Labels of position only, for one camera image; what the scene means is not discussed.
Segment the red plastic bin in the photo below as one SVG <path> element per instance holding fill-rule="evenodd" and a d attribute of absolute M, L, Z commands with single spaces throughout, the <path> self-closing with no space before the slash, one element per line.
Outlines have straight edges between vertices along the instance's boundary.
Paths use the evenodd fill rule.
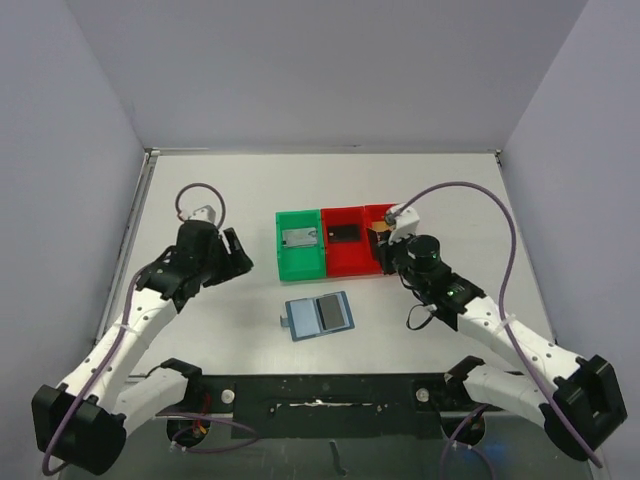
<path fill-rule="evenodd" d="M 365 276 L 380 272 L 372 256 L 363 206 L 324 208 L 321 219 L 328 277 Z"/>
<path fill-rule="evenodd" d="M 371 204 L 364 206 L 364 230 L 363 230 L 363 246 L 362 246 L 362 258 L 363 269 L 366 275 L 384 275 L 381 271 L 380 265 L 372 258 L 369 242 L 367 239 L 368 228 L 371 228 L 371 224 L 374 221 L 384 220 L 386 211 L 392 207 L 392 204 Z"/>

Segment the dark grey card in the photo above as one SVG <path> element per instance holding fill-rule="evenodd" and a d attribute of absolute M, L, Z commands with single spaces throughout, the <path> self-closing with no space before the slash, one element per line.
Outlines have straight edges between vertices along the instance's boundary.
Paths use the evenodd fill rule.
<path fill-rule="evenodd" d="M 335 330 L 346 325 L 339 296 L 323 296 L 320 297 L 316 303 L 325 331 Z"/>

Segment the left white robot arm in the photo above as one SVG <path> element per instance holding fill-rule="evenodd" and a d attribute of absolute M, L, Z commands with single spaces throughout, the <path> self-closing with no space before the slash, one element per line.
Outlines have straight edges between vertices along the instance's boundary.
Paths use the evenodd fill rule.
<path fill-rule="evenodd" d="M 174 405 L 198 404 L 202 370 L 175 358 L 161 362 L 140 384 L 130 389 L 124 385 L 154 339 L 190 299 L 252 267 L 234 229 L 185 221 L 175 244 L 133 275 L 122 314 L 85 359 L 58 385 L 43 385 L 33 396 L 43 474 L 59 473 L 49 464 L 57 458 L 63 467 L 102 475 L 139 426 Z"/>

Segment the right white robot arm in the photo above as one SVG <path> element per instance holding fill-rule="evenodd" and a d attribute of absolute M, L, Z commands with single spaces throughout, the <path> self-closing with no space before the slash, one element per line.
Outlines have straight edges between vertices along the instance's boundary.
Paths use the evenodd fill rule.
<path fill-rule="evenodd" d="M 455 273 L 430 235 L 393 241 L 389 232 L 372 232 L 374 258 L 454 331 L 478 341 L 506 361 L 503 372 L 468 356 L 448 375 L 451 390 L 540 426 L 567 456 L 585 461 L 628 418 L 613 366 L 599 355 L 590 359 L 565 350 L 513 317 L 480 287 Z"/>

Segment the blue leather card holder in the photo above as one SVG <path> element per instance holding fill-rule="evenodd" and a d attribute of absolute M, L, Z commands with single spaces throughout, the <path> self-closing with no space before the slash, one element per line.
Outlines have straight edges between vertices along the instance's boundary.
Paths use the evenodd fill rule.
<path fill-rule="evenodd" d="M 294 342 L 355 328 L 345 291 L 286 301 L 280 325 Z"/>

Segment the green plastic bin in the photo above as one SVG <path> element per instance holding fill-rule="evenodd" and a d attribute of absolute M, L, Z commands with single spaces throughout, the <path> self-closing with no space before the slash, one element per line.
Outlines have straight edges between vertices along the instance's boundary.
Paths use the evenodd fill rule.
<path fill-rule="evenodd" d="M 275 214 L 279 279 L 282 282 L 326 277 L 325 242 L 319 209 Z"/>

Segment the silver VIP card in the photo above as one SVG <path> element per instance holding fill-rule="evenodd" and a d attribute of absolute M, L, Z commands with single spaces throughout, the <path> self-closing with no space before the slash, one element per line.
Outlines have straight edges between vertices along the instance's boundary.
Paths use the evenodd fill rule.
<path fill-rule="evenodd" d="M 282 245 L 286 248 L 313 247 L 318 244 L 318 231 L 314 227 L 284 229 Z"/>

